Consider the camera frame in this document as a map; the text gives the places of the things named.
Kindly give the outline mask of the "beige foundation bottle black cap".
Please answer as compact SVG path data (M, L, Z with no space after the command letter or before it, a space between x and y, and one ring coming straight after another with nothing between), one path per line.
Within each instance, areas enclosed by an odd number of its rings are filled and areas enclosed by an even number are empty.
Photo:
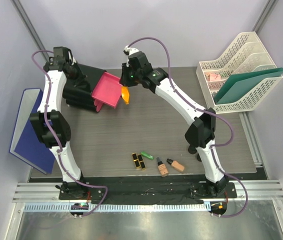
M175 169L176 171L178 171L178 172L180 172L180 173L183 173L184 170L185 170L185 167L184 167L182 164L180 164L178 161L176 161L176 160L167 158L167 159L166 159L166 162L167 162L169 165L171 165L171 167L172 167L173 169Z

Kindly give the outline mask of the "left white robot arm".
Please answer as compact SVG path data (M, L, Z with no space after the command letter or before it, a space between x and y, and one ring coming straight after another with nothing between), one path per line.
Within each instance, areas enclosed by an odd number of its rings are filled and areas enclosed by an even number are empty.
M35 113L30 114L29 120L39 142L54 155L62 173L62 184L56 188L81 200L87 196L88 187L71 150L71 127L61 113L67 77L78 76L77 62L69 48L60 46L53 48L53 56L41 67L35 55L44 52L48 50L38 50L31 56L35 65L44 73L45 84L40 105Z

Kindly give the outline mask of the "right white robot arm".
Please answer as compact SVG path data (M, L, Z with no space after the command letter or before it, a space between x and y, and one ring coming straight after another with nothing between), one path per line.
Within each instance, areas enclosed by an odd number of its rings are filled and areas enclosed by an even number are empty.
M189 128L184 137L191 150L199 156L210 196L220 197L226 190L228 178L220 167L215 148L216 116L212 108L205 109L185 94L162 68L153 68L145 53L136 48L124 51L127 61L122 66L120 83L125 87L141 84L167 101L186 120Z

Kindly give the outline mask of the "orange tube white cap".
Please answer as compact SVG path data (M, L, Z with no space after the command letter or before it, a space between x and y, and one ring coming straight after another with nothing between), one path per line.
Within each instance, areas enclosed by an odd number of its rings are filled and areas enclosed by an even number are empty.
M128 105L130 103L130 92L127 86L121 87L121 98L123 99L124 103Z

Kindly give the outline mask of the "beige spray bottle black cap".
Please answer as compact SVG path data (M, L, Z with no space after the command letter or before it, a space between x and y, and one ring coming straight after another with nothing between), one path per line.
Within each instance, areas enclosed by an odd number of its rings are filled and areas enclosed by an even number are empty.
M169 171L168 171L166 165L162 162L162 160L159 157L157 157L156 160L157 160L157 165L158 165L158 170L159 170L160 175L162 177L168 176Z

